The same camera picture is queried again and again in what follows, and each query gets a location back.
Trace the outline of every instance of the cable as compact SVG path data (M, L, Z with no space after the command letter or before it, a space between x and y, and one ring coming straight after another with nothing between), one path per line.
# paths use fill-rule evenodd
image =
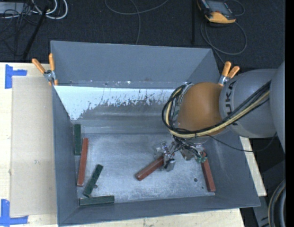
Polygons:
M133 3L134 7L136 8L137 15L138 15L138 24L139 24L138 25L138 34L137 34L137 39L136 39L136 42L135 42L135 44L137 44L138 40L139 40L140 33L141 33L141 15L139 14L139 11L138 11L138 8L137 8L136 4L132 0L130 0L130 1Z
M212 139L218 141L219 143L222 143L222 144L224 144L224 145L226 145L226 146L228 146L228 147L230 147L230 148L232 148L232 149L238 150L238 151L242 151L242 152L260 152L260 151L264 151L265 149L267 149L267 148L273 143L273 140L276 138L277 133L275 133L275 134L273 135L273 137L271 138L270 142L269 142L264 148L259 149L259 150L243 150L243 149L238 149L238 148L235 148L235 147L233 147L233 146L231 146L231 145L229 145L229 144L227 144L227 143L225 143L225 142L220 141L220 140L217 139L217 138L214 138L214 137L211 136L211 135L207 135L207 136L209 136L210 138L212 138Z
M243 12L240 13L240 14L235 14L235 16L241 16L241 15L243 15L245 13L245 8L244 8L244 6L239 1L237 1L237 0L224 0L223 2L226 2L226 1L234 1L234 2L237 2L238 4L241 5ZM200 33L201 33L203 39L212 47L213 51L215 52L215 54L217 55L217 57L221 60L221 62L223 64L225 63L225 61L221 58L221 56L219 55L218 52L220 52L222 54L226 54L226 55L239 55L239 54L243 53L246 50L247 45L248 45L247 35L246 35L244 29L237 22L234 22L234 24L236 24L240 28L240 30L242 31L242 33L244 35L244 47L239 52L235 52L235 53L225 52L225 51L220 50L217 47L215 47L212 44L212 42L210 41L210 38L209 38L209 35L208 35L208 31L206 29L207 26L205 25L205 23L206 23L206 21L204 21L203 23L201 23L201 25L200 25Z
M186 129L179 129L179 128L173 128L172 125L172 120L171 120L171 110L168 110L167 107L169 104L173 104L173 101L177 100L178 97L183 94L183 90L187 87L186 84L179 86L178 88L176 88L174 90L174 92L171 94L168 102L164 105L163 110L161 112L161 117L162 117L162 121L164 122L164 124L170 129L173 130L175 132L179 132L179 133L200 133L200 132L204 132L205 130L211 130L213 128L215 128L217 125L220 125L224 122L227 122L233 115L235 115L241 108L243 108L248 102L250 102L248 104L248 106L250 106L252 103L254 103L257 99L259 99L259 97L261 95L263 95L264 93L266 93L269 89L270 89L270 84L271 81L268 81L266 84L264 84L262 87L260 87L257 91L255 91L252 95L250 95L246 100L244 100L244 102L242 102L237 108L235 108L232 113L228 114L228 116L226 116L223 120L221 120L220 123L216 124L215 126L211 126L211 127L207 127L204 128L203 130L197 130L197 131L189 131ZM166 123L166 119L165 119L165 110L167 109L166 114L168 114L169 117L169 123Z
M116 10L112 9L111 7L109 7L109 5L107 3L107 0L105 0L105 5L109 10L111 10L112 12L115 12L117 14L121 14L121 15L135 15L135 14L137 14L138 15L139 27L138 27L137 39L136 39L136 42L135 42L135 44L138 44L139 36L140 36L140 33L141 33L141 16L140 16L140 14L146 13L146 12L149 12L149 11L152 11L152 10L155 10L155 9L158 9L159 7L161 7L165 3L167 3L169 0L164 1L162 4L160 4L160 5L158 5L158 6L154 7L154 8L147 9L147 10L144 10L144 11L139 11L138 8L137 8L137 5L134 3L134 1L132 1L132 0L129 0L129 1L131 1L132 4L135 6L135 9L136 9L135 13L123 13L123 12L116 11Z
M32 1L32 3L33 3L34 8L37 10L37 12L34 11L34 10L32 10L32 12L33 12L33 13L37 13L37 14L42 14L43 12L38 8L38 6L37 6L36 3L35 3L35 0L31 0L31 1ZM57 0L54 0L54 2L55 2L55 7L54 7L54 9L51 10L51 11L49 11L49 12L47 12L47 13L46 13L47 15L48 15L48 14L51 14L51 13L54 13L54 12L56 11L56 9L57 9Z
M220 50L220 49L218 49L217 47L215 47L212 44L212 42L210 41L210 38L209 38L208 31L206 29L207 26L205 26L206 23L207 23L207 21L204 20L203 23L200 25L200 33L201 33L203 39L212 47L212 49L214 50L214 52L216 53L216 55L219 57L219 59L222 61L223 64L225 63L225 61L220 57L220 55L218 54L218 52L223 53L223 54L226 54L226 55L239 55L239 54L243 53L246 50L246 48L248 46L247 35L246 35L245 31L243 30L243 28L237 22L234 22L234 24L236 24L240 28L240 30L242 31L242 33L244 35L244 39L245 39L245 42L244 42L245 45L244 45L244 47L239 52L234 52L234 53L225 52L223 50Z
M32 12L33 13L37 13L39 15L42 15L43 12L38 8L38 6L36 5L35 0L31 0L31 1L32 1L33 5L34 5L34 8L37 10L37 12L34 11L34 10L32 10ZM60 16L60 17L53 17L53 16L50 16L49 15L49 14L54 13L56 11L57 7L58 7L57 0L54 0L54 2L55 2L54 9L52 9L51 11L46 12L46 17L47 18L50 18L50 19L62 19L62 18L65 18L67 16L67 14L68 14L68 3L67 3L66 0L63 0L64 5L65 5L65 12L64 12L64 14L62 16Z
M154 7L154 8L151 8L151 9L147 9L147 10L144 10L144 11L138 11L136 13L123 13L123 12L119 12L119 11L116 11L114 9L112 9L111 7L108 6L108 3L107 3L107 0L105 0L105 5L108 9L110 9L112 12L115 12L115 13L118 13L118 14L122 14L122 15L135 15L135 14L141 14L141 13L146 13L146 12L150 12L152 10L155 10L155 9L158 9L159 7L163 6L164 4L166 4L169 0L165 0L162 4Z
M268 206L268 218L269 218L269 224L271 227L275 227L275 218L274 218L274 211L275 211L275 205L276 202L280 196L280 194L285 190L285 179L278 185L278 187L273 192L273 195L270 199L270 203Z
M285 227L285 190L283 191L279 203L279 222L281 227Z
M245 7L237 0L224 0L223 2L226 2L226 1L234 1L234 2L237 2L239 5L241 5L241 8L242 8L242 13L240 14L234 14L234 16L241 16L245 13Z
M177 136L177 137L181 137L181 138L192 138L192 137L205 136L205 135L210 134L212 132L218 131L218 130L230 125L231 123L239 120L241 117L243 117L249 111L256 108L258 106L258 104L261 103L261 101L263 99L265 99L269 95L269 90L268 90L265 93L263 93L261 96L258 96L257 100L253 101L252 104L247 106L244 110L239 112L237 115L235 115L235 116L233 116L231 118L229 116L228 120L226 120L226 121L223 120L222 123L220 123L220 124L218 124L218 125L216 125L214 127L211 127L209 129L203 129L203 130L200 130L200 131L188 131L188 130L185 130L185 129L174 129L172 127L172 125L170 124L170 122L169 122L169 116L170 116L170 113L171 113L170 110L171 110L172 102L173 102L173 100L174 100L174 98L176 96L179 96L179 94L181 94L181 91L182 91L182 88L176 89L172 93L169 101L165 104L165 106L164 106L164 108L162 110L162 119L163 119L165 125L168 127L170 133Z

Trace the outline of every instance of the red stick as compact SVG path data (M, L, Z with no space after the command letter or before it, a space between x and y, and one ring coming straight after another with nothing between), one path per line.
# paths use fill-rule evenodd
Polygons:
M79 187L82 187L84 185L84 181L85 181L88 144L89 144L89 139L83 138L81 156L80 156L80 168L79 168L79 175L78 175L78 180L77 180L77 185Z
M215 192L216 188L215 188L215 184L214 184L214 180L213 180L208 159L206 159L205 162L202 163L202 169L203 169L205 183L207 185L208 191Z

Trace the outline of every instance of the metal clamp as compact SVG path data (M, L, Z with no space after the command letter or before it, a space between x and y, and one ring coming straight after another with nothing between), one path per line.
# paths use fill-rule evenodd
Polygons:
M176 160L174 159L174 150L176 148L175 142L172 142L169 146L166 142L161 144L161 147L155 149L155 158L163 156L163 165L162 168L166 171L171 171L174 168Z

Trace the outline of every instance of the black cable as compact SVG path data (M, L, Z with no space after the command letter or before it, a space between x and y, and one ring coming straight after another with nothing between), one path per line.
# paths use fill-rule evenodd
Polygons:
M246 48L248 46L248 38L247 38L247 35L246 35L244 29L237 22L234 22L234 24L236 24L240 28L240 30L242 31L242 33L244 35L244 43L245 43L245 45L239 52L234 52L234 53L226 52L226 51L223 51L221 49L218 49L217 47L215 47L212 44L212 42L210 41L208 31L206 29L207 28L206 24L207 24L206 20L204 20L203 23L201 23L201 25L200 25L200 33L201 33L203 39L211 46L211 48L213 49L213 51L216 53L216 55L219 57L219 59L222 61L223 64L225 63L225 61L223 61L223 59L220 57L218 52L220 52L222 54L226 54L226 55L239 55L239 54L242 54L246 50Z
M224 0L223 2L226 2L226 1L234 1L234 2L237 2L238 4L241 5L243 12L240 13L240 14L235 14L235 16L241 16L241 15L243 15L245 13L245 8L239 1L237 1L237 0ZM240 30L242 31L242 33L244 35L244 47L239 52L234 52L234 53L226 52L226 51L223 51L221 49L218 49L217 47L215 47L212 44L212 42L210 41L209 35L208 35L208 31L206 29L207 28L206 23L207 23L206 20L204 20L201 23L201 25L200 25L200 33L201 33L203 39L210 45L210 47L213 49L213 51L215 52L215 54L217 55L217 57L221 60L221 62L223 64L225 63L225 61L221 58L221 56L219 55L219 52L222 53L222 54L226 54L226 55L239 55L239 54L243 53L246 50L247 45L248 45L247 35L246 35L244 29L237 22L234 22L234 24L236 24L240 28Z
M271 227L275 227L275 205L281 193L285 190L285 179L278 185L278 187L273 192L273 195L270 199L270 203L268 206L268 217L269 217L269 224Z
M155 9L158 9L159 7L163 6L165 3L167 3L169 0L166 0L164 1L162 4L154 7L154 8L151 8L151 9L147 9L147 10L144 10L144 11L139 11L138 8L137 8L137 5L134 3L134 1L132 0L129 0L132 2L132 4L135 6L135 9L136 9L136 12L135 13L123 13L123 12L119 12L119 11L116 11L114 9L112 9L111 7L109 7L108 3L107 3L107 0L105 0L105 5L106 7L111 10L112 12L115 12L117 14L121 14L121 15L135 15L137 14L138 15L138 22L139 22L139 26L138 26L138 34L137 34L137 39L136 39L136 42L135 44L138 44L138 41L139 41L139 36L140 36L140 33L141 33L141 16L140 14L141 13L146 13L146 12L149 12L149 11L152 11L152 10L155 10Z
M273 140L276 138L277 133L275 133L273 135L273 137L271 138L270 142L264 148L259 149L259 150L243 150L243 149L238 149L238 148L235 148L235 147L233 147L233 146L231 146L231 145L229 145L229 144L227 144L227 143L225 143L225 142L223 142L223 141L221 141L221 140L219 140L219 139L217 139L217 138L215 138L215 137L213 137L211 135L207 135L207 136L209 136L210 138L216 140L219 143L222 143L222 144L224 144L224 145L226 145L226 146L228 146L228 147L230 147L232 149L238 150L238 151L243 151L243 152L260 152L260 151L264 151L265 149L267 149L273 143Z
M34 39L35 39L35 37L36 37L36 35L37 35L37 32L38 32L40 26L42 25L43 20L44 20L45 17L46 17L46 13L47 13L48 8L49 8L49 5L47 4L47 5L45 6L44 10L43 10L43 13L42 13L42 15L41 15L41 18L39 19L38 24L37 24L37 26L36 26L36 28L35 28L33 34L32 34L32 36L30 37L30 40L29 40L29 42L28 42L28 44L27 44L27 46L26 46L26 48L25 48L25 50L24 50L23 60L26 60L26 57L27 57L27 55L28 55L28 53L29 53L29 51L30 51L30 49L31 49L32 44L33 44L33 41L34 41Z
M112 12L115 12L115 13L118 13L118 14L122 14L122 15L135 15L135 14L141 14L141 13L146 13L146 12L150 12L152 10L155 10L155 9L158 9L160 8L161 6L163 6L164 4L166 4L169 0L165 0L162 4L154 7L154 8L151 8L151 9L147 9L147 10L144 10L144 11L138 11L138 12L135 12L135 13L123 13L123 12L119 12L119 11L116 11L114 9L112 9L111 7L108 6L108 3L107 3L107 0L105 0L105 5L108 9L110 9Z
M237 2L239 5L241 5L241 8L242 8L242 13L240 14L234 14L234 16L241 16L245 13L245 7L237 0L224 0L223 2L226 2L226 1L234 1L234 2Z
M175 132L178 132L178 133L201 133L201 132L204 132L204 131L207 131L207 130L211 130L213 128L216 128L217 126L220 126L221 124L225 123L226 121L228 121L232 116L234 116L244 105L246 105L250 100L252 100L252 102L250 102L248 104L247 107L249 107L252 103L255 102L255 100L259 99L260 96L262 96L265 92L267 92L270 88L270 84L271 84L271 81L268 81L266 84L264 84L262 87L260 87L257 91L255 91L252 95L250 95L244 102L242 102L237 108L235 108L232 113L230 113L228 116L226 116L224 119L222 119L219 123L217 123L216 125L214 126L211 126L211 127L207 127L207 128L204 128L202 130L197 130L197 131L189 131L189 130L186 130L186 129L181 129L181 128L174 128L172 127L172 124L170 123L171 119L170 119L170 114L171 114L171 110L170 112L166 112L166 113L169 113L169 124L168 125L166 123L166 120L165 120L165 111L166 111L166 108L168 107L168 104L170 102L173 102L173 100L175 100L176 97L180 96L182 94L182 91L183 89L186 87L186 85L182 85L182 86L179 86L178 88L176 88L173 93L171 94L169 100L167 101L167 103L164 105L163 107L163 110L161 112L161 118L162 118L162 121L164 122L164 124L166 125L166 127L168 127L170 130L173 130ZM261 106L263 103L259 104L258 106L256 106L254 109L252 110L255 110L257 107Z

